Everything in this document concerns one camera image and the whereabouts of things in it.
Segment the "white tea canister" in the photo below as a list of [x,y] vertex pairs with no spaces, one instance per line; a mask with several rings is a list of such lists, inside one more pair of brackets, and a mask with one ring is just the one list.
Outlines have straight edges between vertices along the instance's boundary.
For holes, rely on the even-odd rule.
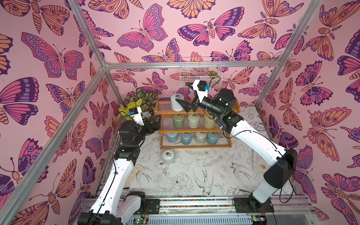
[[171,108],[175,112],[183,111],[183,107],[178,103],[177,99],[184,100],[184,96],[182,94],[174,94],[171,96]]
[[171,165],[175,161],[175,153],[171,149],[164,150],[162,152],[162,158],[166,165]]

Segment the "cream tea canister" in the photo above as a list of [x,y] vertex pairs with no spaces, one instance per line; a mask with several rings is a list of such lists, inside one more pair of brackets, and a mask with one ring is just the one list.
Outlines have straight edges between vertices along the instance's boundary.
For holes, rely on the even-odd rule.
[[196,129],[199,126],[200,115],[198,113],[191,113],[188,115],[188,126],[192,129]]

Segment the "sage green tea canister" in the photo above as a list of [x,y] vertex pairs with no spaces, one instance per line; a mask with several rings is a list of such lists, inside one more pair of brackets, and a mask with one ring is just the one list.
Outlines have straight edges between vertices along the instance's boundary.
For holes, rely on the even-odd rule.
[[172,116],[172,121],[173,121],[173,125],[176,128],[182,128],[184,126],[185,123],[185,116],[181,113],[178,114],[174,114]]

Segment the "pale yellow-green tea canister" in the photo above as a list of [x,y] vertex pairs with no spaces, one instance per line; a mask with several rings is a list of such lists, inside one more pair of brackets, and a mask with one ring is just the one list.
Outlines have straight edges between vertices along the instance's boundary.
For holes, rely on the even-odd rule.
[[213,129],[215,127],[215,124],[216,124],[215,117],[212,114],[205,112],[204,123],[203,123],[204,127],[206,129]]

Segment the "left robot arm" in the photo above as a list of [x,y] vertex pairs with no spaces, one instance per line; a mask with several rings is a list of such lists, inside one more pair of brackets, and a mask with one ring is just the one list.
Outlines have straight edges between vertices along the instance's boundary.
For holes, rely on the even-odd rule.
[[159,131],[161,115],[144,119],[142,124],[130,120],[121,124],[118,134],[121,142],[112,158],[112,168],[99,197],[89,212],[79,215],[79,225],[125,225],[136,212],[145,208],[143,192],[129,194],[120,201],[131,172],[134,170],[146,136]]

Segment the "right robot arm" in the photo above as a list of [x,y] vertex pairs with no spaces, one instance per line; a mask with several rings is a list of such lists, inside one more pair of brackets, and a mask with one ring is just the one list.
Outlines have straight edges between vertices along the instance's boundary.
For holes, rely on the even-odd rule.
[[177,99],[185,112],[196,112],[198,108],[214,116],[216,124],[231,137],[236,137],[257,152],[270,168],[264,173],[259,186],[252,191],[246,201],[251,211],[262,211],[266,202],[277,190],[281,190],[294,175],[298,153],[293,148],[286,149],[256,131],[238,113],[233,111],[237,99],[232,90],[222,89],[215,99],[208,97],[211,86],[206,81],[187,82],[186,86],[196,92],[192,102]]

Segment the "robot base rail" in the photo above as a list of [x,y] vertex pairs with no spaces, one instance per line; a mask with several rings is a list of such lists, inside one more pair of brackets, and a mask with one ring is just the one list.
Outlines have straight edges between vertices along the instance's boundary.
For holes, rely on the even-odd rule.
[[320,225],[307,197],[294,196],[281,203],[272,197],[263,209],[246,209],[246,196],[149,196],[148,206],[129,215],[120,198],[116,218],[122,225]]

